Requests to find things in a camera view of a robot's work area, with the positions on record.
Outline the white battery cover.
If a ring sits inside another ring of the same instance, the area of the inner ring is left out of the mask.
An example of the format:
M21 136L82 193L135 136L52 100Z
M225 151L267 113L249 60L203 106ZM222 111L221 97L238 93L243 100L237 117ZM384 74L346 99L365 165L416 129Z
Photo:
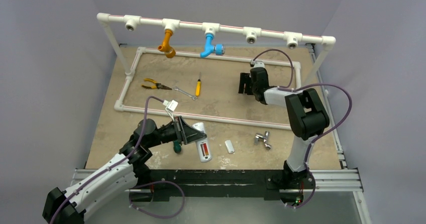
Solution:
M233 147L233 144L232 144L231 140L226 140L225 141L225 146L226 146L227 152L229 154L233 154L235 152L235 149Z

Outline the red battery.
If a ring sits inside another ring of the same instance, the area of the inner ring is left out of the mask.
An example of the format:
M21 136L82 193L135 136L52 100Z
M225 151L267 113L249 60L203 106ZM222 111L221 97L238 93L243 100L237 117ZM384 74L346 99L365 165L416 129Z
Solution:
M207 143L201 144L201 149L202 149L203 156L207 158L209 156L208 144Z

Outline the white remote control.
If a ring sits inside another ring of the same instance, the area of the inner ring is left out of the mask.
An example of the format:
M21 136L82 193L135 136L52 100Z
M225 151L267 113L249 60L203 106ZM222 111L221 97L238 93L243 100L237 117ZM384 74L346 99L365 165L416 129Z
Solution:
M195 123L192 126L195 127L195 128L197 128L197 129L199 129L199 130L201 130L201 131L203 131L205 133L205 126L204 126L203 122ZM208 144L209 156L207 158L205 158L203 156L203 153L202 153L201 144L203 144L203 143L207 143ZM206 137L205 139L196 141L195 144L196 144L196 148L197 148L197 152L198 152L198 155L199 155L200 162L201 163L209 162L212 159L212 154L211 154L211 151L210 151L210 147L209 147L209 143L208 143L208 138Z

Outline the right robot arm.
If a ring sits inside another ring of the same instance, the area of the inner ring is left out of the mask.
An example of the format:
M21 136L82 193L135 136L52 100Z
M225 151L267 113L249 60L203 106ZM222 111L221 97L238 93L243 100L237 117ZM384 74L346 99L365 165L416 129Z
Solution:
M308 176L308 160L314 139L330 125L329 115L317 91L314 88L290 90L272 86L267 70L254 67L249 73L240 74L238 93L252 95L264 105L286 109L294 139L277 182L282 187L295 187Z

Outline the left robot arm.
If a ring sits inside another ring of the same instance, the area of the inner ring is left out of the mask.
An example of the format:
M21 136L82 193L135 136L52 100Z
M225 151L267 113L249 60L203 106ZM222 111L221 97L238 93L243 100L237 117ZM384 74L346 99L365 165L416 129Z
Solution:
M42 217L47 223L84 223L96 206L126 189L146 186L153 189L156 181L146 165L153 155L150 148L169 142L186 145L206 137L204 130L190 126L181 116L161 127L152 119L143 119L106 164L67 189L52 189Z

